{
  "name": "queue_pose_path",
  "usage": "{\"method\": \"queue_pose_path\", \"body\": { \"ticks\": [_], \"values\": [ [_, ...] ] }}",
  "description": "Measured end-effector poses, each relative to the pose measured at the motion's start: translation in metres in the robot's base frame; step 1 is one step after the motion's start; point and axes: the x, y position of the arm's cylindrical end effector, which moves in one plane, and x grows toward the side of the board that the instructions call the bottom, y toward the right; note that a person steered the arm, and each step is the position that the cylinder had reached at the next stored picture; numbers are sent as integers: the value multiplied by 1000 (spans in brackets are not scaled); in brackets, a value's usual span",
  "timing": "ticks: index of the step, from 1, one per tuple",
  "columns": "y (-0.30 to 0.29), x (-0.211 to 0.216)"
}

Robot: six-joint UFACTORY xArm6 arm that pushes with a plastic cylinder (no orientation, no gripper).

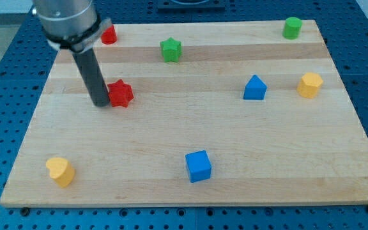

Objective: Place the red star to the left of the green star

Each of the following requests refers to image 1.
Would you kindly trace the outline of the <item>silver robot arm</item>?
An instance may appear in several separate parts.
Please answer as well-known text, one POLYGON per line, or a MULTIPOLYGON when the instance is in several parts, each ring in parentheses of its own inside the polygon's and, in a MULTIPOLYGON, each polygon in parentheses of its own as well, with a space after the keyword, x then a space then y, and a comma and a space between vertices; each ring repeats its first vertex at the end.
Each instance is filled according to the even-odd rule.
POLYGON ((111 19, 101 18, 93 0, 33 0, 33 6, 49 45, 72 54, 93 105, 107 106, 108 89, 93 45, 113 26, 111 19))

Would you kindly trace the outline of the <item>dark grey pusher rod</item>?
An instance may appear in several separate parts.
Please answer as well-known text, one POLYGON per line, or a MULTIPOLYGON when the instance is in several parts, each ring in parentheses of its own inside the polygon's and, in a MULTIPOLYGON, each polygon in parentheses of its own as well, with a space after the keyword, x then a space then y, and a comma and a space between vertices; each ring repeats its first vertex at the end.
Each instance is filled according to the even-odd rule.
POLYGON ((108 89, 105 85, 95 52, 89 49, 83 53, 72 54, 91 101, 96 107, 109 104, 108 89))

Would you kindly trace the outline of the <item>red block behind arm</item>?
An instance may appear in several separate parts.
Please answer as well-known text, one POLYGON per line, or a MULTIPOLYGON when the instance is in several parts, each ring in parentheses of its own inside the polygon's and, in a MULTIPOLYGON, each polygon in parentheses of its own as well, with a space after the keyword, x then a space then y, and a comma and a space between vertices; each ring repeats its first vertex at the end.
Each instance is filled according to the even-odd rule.
POLYGON ((103 44, 110 45, 116 43, 118 40, 114 26, 108 27, 100 37, 103 44))

